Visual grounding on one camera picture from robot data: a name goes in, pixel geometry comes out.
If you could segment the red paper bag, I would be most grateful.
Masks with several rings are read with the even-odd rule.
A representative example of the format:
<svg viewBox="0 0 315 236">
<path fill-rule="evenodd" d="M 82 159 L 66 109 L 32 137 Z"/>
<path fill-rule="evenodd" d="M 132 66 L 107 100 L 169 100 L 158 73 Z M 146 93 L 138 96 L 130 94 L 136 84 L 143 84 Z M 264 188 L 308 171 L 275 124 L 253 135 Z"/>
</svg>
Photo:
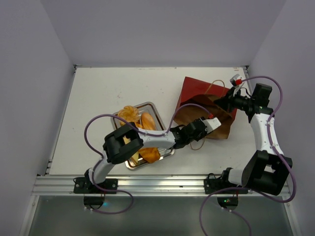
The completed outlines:
<svg viewBox="0 0 315 236">
<path fill-rule="evenodd" d="M 188 125 L 190 122 L 204 118 L 218 118 L 221 126 L 206 136 L 207 139 L 225 140 L 229 137 L 230 129 L 235 121 L 237 110 L 227 112 L 215 104 L 228 92 L 222 80 L 211 83 L 185 77 L 175 108 L 173 120 L 178 125 Z"/>
</svg>

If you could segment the yellow triangular sandwich bread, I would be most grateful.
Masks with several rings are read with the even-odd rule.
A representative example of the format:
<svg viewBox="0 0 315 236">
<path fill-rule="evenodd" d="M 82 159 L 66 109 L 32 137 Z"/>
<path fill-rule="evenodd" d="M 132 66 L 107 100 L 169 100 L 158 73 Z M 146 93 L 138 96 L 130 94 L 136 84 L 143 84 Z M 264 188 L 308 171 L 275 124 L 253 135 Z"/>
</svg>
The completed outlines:
<svg viewBox="0 0 315 236">
<path fill-rule="evenodd" d="M 126 136 L 123 137 L 123 140 L 126 145 L 130 143 L 130 139 Z M 138 165 L 139 152 L 137 151 L 130 159 L 135 165 Z"/>
</svg>

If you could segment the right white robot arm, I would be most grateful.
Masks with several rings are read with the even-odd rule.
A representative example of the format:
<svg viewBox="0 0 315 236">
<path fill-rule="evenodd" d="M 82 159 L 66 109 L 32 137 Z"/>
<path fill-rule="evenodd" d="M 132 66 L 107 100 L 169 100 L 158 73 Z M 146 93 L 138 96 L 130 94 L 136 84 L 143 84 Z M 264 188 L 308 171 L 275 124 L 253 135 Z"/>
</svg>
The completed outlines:
<svg viewBox="0 0 315 236">
<path fill-rule="evenodd" d="M 233 86 L 215 104 L 227 112 L 235 109 L 245 112 L 254 133 L 256 151 L 243 170 L 224 170 L 219 187 L 225 193 L 238 185 L 277 196 L 289 175 L 292 160 L 284 156 L 275 134 L 274 110 L 268 106 L 272 87 L 256 84 L 251 96 L 242 95 L 240 89 Z"/>
</svg>

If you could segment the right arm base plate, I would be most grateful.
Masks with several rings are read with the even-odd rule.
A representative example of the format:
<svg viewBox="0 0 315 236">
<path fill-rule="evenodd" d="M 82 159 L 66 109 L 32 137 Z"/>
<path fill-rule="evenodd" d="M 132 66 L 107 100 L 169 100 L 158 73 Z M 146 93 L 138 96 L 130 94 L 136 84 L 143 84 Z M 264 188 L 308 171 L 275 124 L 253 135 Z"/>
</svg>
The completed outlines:
<svg viewBox="0 0 315 236">
<path fill-rule="evenodd" d="M 224 174 L 215 175 L 214 173 L 209 173 L 203 180 L 203 183 L 205 194 L 211 194 L 225 188 L 240 187 L 239 185 L 228 182 Z"/>
</svg>

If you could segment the braided leaf-shaped bread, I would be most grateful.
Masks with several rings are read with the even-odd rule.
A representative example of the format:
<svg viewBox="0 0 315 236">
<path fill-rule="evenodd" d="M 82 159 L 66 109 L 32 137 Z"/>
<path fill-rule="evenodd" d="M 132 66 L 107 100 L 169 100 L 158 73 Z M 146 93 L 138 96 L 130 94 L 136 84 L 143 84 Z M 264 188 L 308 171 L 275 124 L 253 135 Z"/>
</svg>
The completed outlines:
<svg viewBox="0 0 315 236">
<path fill-rule="evenodd" d="M 136 127 L 146 129 L 146 130 L 156 130 L 155 126 L 146 126 L 143 127 L 143 125 L 136 123 Z M 142 156 L 144 160 L 146 160 L 148 163 L 154 163 L 160 159 L 160 152 L 156 147 L 148 147 L 148 148 L 142 148 L 138 151 L 138 153 Z"/>
</svg>

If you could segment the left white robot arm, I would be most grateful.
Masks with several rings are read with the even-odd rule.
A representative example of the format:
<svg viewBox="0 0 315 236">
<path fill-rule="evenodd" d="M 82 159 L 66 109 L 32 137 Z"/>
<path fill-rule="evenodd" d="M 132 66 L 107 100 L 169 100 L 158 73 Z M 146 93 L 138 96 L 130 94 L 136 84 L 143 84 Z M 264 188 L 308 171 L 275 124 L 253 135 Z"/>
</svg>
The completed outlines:
<svg viewBox="0 0 315 236">
<path fill-rule="evenodd" d="M 205 138 L 214 128 L 212 121 L 204 118 L 169 131 L 145 130 L 133 122 L 126 124 L 105 137 L 101 159 L 88 170 L 85 187 L 91 193 L 99 192 L 114 165 L 127 161 L 142 148 L 180 149 Z"/>
</svg>

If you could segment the round flower bread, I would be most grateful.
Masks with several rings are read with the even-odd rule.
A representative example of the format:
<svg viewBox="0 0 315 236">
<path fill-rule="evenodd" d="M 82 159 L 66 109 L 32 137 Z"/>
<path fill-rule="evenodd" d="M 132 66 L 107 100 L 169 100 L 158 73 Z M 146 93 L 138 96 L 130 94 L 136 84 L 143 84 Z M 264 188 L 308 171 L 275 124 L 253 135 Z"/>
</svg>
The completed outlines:
<svg viewBox="0 0 315 236">
<path fill-rule="evenodd" d="M 118 112 L 118 117 L 126 120 L 127 122 L 134 122 L 135 124 L 140 124 L 140 116 L 138 109 L 133 106 L 124 106 Z"/>
</svg>

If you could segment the long bread loaf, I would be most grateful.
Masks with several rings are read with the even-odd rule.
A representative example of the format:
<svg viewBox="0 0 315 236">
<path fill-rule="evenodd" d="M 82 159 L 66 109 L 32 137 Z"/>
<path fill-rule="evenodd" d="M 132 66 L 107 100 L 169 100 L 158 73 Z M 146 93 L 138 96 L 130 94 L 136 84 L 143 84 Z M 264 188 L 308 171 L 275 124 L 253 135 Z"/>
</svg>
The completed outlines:
<svg viewBox="0 0 315 236">
<path fill-rule="evenodd" d="M 153 117 L 147 112 L 141 115 L 141 124 L 145 130 L 156 130 L 156 123 Z"/>
</svg>

